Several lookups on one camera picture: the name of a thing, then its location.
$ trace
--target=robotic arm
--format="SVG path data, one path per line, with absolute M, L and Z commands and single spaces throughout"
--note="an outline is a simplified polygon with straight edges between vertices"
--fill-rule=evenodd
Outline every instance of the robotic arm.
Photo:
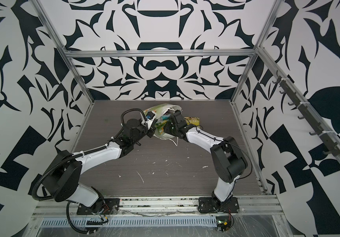
M 139 111 L 142 118 L 130 119 L 125 123 L 124 115 L 131 111 Z M 140 139 L 146 135 L 149 137 L 154 135 L 156 121 L 155 111 L 148 112 L 146 116 L 140 109 L 125 111 L 121 115 L 121 130 L 105 145 L 73 154 L 67 150 L 59 152 L 33 187 L 32 197 L 35 200 L 53 198 L 57 202 L 71 200 L 88 207 L 92 213 L 101 213 L 102 206 L 105 204 L 103 196 L 96 189 L 79 183 L 80 175 L 101 163 L 125 156 L 133 150 L 135 144 L 141 145 Z M 214 210 L 219 211 L 231 197 L 236 180 L 248 166 L 234 138 L 215 137 L 204 131 L 201 132 L 193 124 L 187 125 L 180 111 L 171 115 L 164 131 L 211 153 L 216 173 L 219 175 L 217 186 L 212 192 L 212 201 Z M 37 196 L 41 183 L 51 196 Z

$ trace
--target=thin black wire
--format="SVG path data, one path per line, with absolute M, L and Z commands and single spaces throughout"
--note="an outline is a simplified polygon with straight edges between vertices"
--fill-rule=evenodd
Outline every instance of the thin black wire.
M 202 132 L 200 131 L 200 129 L 198 130 L 198 126 L 196 126 L 196 131 L 197 131 L 198 133 L 201 133 L 201 134 L 203 134 L 203 135 L 205 135 L 205 136 L 207 136 L 207 137 L 209 137 L 209 138 L 211 138 L 211 139 L 213 139 L 213 140 L 215 140 L 215 141 L 222 141 L 222 140 L 216 139 L 216 137 L 210 137 L 210 136 L 208 136 L 207 134 L 202 133 Z M 251 173 L 253 172 L 253 164 L 252 164 L 252 162 L 251 162 L 251 160 L 250 160 L 250 158 L 249 158 L 249 155 L 248 155 L 243 149 L 239 148 L 238 146 L 236 146 L 236 145 L 234 145 L 234 144 L 232 144 L 232 143 L 229 143 L 229 142 L 227 142 L 227 141 L 222 141 L 222 142 L 227 143 L 227 144 L 230 144 L 230 145 L 235 146 L 235 147 L 237 147 L 238 149 L 240 149 L 240 150 L 248 157 L 248 160 L 249 160 L 249 162 L 250 162 L 250 173 L 249 173 L 248 175 L 242 177 L 242 178 L 236 179 L 236 180 L 234 181 L 234 183 L 236 183 L 237 180 L 239 180 L 239 179 L 244 179 L 244 178 L 248 177 L 249 175 L 251 175 Z

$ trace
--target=black mounting plate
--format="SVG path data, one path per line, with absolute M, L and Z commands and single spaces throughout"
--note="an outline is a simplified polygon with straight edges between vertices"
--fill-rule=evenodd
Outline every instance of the black mounting plate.
M 120 198 L 105 198 L 106 204 L 108 206 L 108 211 L 104 212 L 104 215 L 109 215 L 113 210 L 119 210 Z M 80 204 L 78 206 L 77 215 L 92 215 L 91 210 Z
M 237 201 L 236 197 L 231 197 L 229 200 L 223 202 L 221 204 L 223 206 L 223 209 L 219 210 L 214 210 L 214 205 L 212 202 L 212 197 L 200 197 L 199 198 L 199 206 L 198 206 L 198 211 L 200 213 L 216 213 L 216 212 L 225 212 L 229 213 L 229 210 L 231 213 L 238 213 L 240 206 Z

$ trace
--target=black and white patterned wall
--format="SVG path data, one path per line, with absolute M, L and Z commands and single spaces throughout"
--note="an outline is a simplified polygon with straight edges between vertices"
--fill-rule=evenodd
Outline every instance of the black and white patterned wall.
M 0 1 L 0 236 L 21 236 L 35 181 L 71 149 L 88 106 L 31 4 Z
M 265 49 L 340 137 L 340 0 L 286 0 Z M 255 159 L 297 236 L 340 236 L 340 164 L 258 59 L 237 98 Z
M 248 56 L 75 58 L 94 99 L 230 99 Z
M 274 0 L 42 0 L 69 50 L 253 48 Z

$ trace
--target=wooden table surface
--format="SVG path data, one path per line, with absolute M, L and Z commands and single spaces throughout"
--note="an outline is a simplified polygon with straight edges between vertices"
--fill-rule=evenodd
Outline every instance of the wooden table surface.
M 183 116 L 199 117 L 204 131 L 215 136 L 231 136 L 245 149 L 228 101 L 96 101 L 79 138 L 76 151 L 105 144 L 120 130 L 120 115 L 130 108 L 145 110 L 161 103 L 182 107 Z M 139 112 L 126 114 L 125 121 L 140 118 Z M 195 144 L 144 137 L 141 146 L 123 158 L 93 167 L 80 182 L 107 196 L 210 195 L 218 176 L 211 154 Z M 249 173 L 250 165 L 244 175 Z M 234 194 L 260 194 L 254 172 L 236 183 Z

